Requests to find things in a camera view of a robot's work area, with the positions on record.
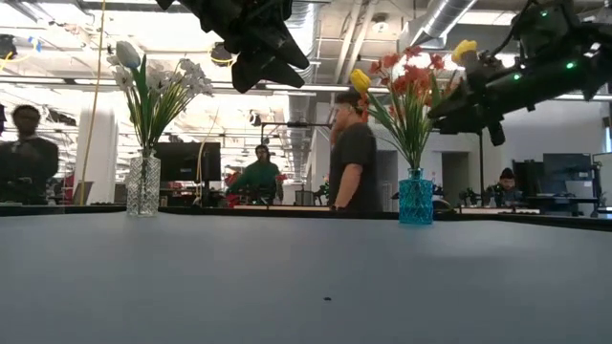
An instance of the clear glass vase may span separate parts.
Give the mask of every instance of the clear glass vase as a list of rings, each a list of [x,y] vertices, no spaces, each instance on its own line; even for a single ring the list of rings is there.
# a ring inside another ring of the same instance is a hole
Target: clear glass vase
[[[127,188],[127,214],[151,217],[157,215],[160,205],[160,173],[162,162],[153,157],[130,160],[130,172],[125,179]]]
[[[400,223],[433,223],[433,182],[423,179],[422,168],[409,169],[408,179],[400,181]]]

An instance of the yellow tulip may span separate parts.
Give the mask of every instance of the yellow tulip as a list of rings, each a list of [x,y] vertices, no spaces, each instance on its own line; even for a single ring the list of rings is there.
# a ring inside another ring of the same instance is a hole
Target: yellow tulip
[[[463,40],[461,43],[459,43],[457,48],[455,48],[455,50],[452,52],[452,62],[461,66],[463,63],[461,61],[461,56],[467,52],[476,52],[477,46],[478,46],[478,43],[476,43],[476,41]]]
[[[370,78],[360,69],[356,69],[351,73],[351,83],[355,90],[359,93],[366,93],[370,88]]]

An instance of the blue glass vase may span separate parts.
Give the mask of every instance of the blue glass vase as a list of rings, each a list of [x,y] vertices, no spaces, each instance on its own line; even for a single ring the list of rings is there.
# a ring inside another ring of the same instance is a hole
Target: blue glass vase
[[[400,181],[400,223],[433,223],[433,182],[423,179],[423,168],[409,169],[408,179]]]

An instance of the gray table surface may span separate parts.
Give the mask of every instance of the gray table surface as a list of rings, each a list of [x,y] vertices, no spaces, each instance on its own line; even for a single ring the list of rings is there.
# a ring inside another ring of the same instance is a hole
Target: gray table surface
[[[497,222],[0,218],[0,343],[610,344],[611,252]]]

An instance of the man in black t-shirt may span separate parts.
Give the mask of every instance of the man in black t-shirt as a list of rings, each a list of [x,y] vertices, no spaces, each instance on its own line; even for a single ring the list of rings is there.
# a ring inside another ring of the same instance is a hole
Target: man in black t-shirt
[[[0,202],[46,204],[47,180],[57,173],[57,145],[36,135],[40,113],[30,105],[12,112],[19,140],[0,145]]]
[[[336,123],[332,129],[329,197],[334,209],[354,212],[382,211],[376,178],[376,138],[361,120],[357,92],[336,97]]]

